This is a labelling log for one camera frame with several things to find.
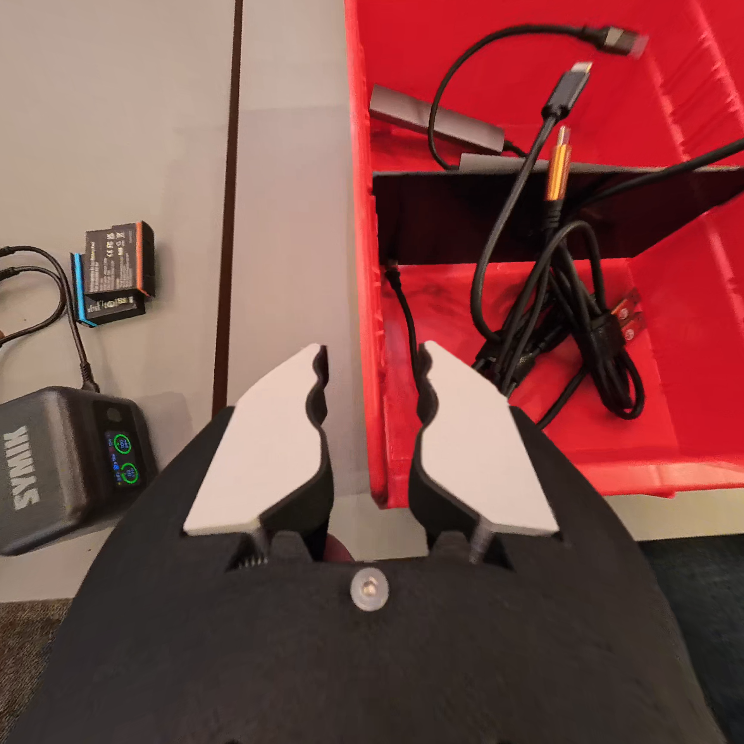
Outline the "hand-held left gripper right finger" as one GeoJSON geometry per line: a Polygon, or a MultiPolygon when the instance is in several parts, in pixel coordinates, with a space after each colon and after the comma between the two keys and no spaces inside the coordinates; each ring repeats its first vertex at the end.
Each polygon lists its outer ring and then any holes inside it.
{"type": "Polygon", "coordinates": [[[551,538],[560,527],[507,402],[436,343],[418,350],[416,436],[408,506],[432,550],[444,533],[483,561],[502,534],[551,538]]]}

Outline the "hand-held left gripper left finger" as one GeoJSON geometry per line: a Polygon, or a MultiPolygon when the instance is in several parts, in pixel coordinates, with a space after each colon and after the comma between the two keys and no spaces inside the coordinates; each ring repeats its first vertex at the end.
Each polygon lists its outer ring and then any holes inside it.
{"type": "Polygon", "coordinates": [[[280,532],[312,559],[327,547],[334,484],[323,423],[327,347],[311,343],[238,399],[183,524],[188,536],[245,534],[268,556],[280,532]]]}

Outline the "red plastic bin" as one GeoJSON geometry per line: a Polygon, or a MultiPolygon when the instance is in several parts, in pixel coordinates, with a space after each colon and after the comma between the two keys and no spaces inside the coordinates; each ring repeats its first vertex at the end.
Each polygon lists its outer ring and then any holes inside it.
{"type": "MultiPolygon", "coordinates": [[[[649,39],[639,57],[555,36],[502,40],[463,65],[443,106],[528,148],[560,75],[590,60],[567,122],[573,161],[665,167],[742,137],[742,2],[344,5],[369,480],[378,503],[404,507],[420,421],[405,322],[379,259],[372,180],[443,171],[424,135],[370,120],[374,86],[429,103],[453,61],[488,33],[527,23],[619,26],[649,39]]],[[[740,194],[635,257],[603,258],[610,306],[633,289],[640,295],[645,328],[627,349],[644,410],[617,418],[585,379],[545,431],[603,495],[742,486],[742,212],[740,194]]],[[[400,265],[418,339],[471,364],[484,342],[470,316],[475,263],[400,265]]]]}

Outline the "black cable orange plug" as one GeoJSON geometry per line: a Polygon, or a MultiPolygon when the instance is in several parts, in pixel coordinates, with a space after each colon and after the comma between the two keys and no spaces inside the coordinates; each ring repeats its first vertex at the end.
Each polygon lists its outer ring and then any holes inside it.
{"type": "Polygon", "coordinates": [[[551,154],[545,184],[542,219],[543,253],[536,260],[502,328],[504,339],[498,355],[497,367],[499,390],[507,397],[516,387],[514,382],[516,368],[543,311],[548,291],[553,252],[552,249],[548,249],[548,244],[560,224],[572,157],[569,139],[569,128],[561,126],[557,144],[551,154]]]}

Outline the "silver USB hub white tag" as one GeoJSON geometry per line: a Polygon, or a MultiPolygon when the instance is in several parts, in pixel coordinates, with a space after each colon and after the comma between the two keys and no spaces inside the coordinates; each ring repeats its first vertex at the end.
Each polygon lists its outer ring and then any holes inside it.
{"type": "MultiPolygon", "coordinates": [[[[369,103],[370,116],[379,121],[426,135],[432,106],[401,92],[375,85],[369,103]]],[[[439,107],[434,119],[434,138],[470,148],[478,154],[519,154],[507,142],[501,127],[439,107]]]]}

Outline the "black charger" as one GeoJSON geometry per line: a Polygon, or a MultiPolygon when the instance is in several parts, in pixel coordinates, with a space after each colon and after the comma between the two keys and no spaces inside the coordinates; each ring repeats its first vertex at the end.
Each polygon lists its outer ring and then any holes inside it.
{"type": "Polygon", "coordinates": [[[51,386],[1,405],[1,554],[49,544],[129,507],[158,474],[131,400],[51,386]]]}

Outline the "black bin divider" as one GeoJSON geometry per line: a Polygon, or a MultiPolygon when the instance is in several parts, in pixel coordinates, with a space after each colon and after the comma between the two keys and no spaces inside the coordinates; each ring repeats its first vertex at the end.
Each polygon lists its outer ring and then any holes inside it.
{"type": "MultiPolygon", "coordinates": [[[[379,259],[403,265],[473,264],[516,179],[521,161],[479,156],[464,172],[375,172],[379,259]]],[[[525,262],[542,245],[548,164],[539,160],[491,257],[525,262]]],[[[588,204],[594,194],[656,168],[573,162],[562,218],[582,219],[602,258],[635,257],[704,212],[742,194],[741,166],[714,165],[588,204]]]]}

